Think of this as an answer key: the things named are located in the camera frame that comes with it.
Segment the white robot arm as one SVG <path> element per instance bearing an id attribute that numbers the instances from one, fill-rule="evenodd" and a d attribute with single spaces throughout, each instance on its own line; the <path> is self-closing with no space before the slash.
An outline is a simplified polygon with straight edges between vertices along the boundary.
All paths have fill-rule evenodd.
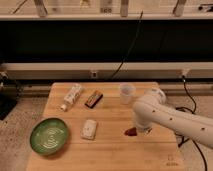
<path id="1" fill-rule="evenodd" d="M 149 129 L 154 122 L 213 149 L 213 119 L 178 111 L 165 102 L 166 95 L 159 88 L 147 90 L 134 102 L 134 124 L 138 131 Z"/>

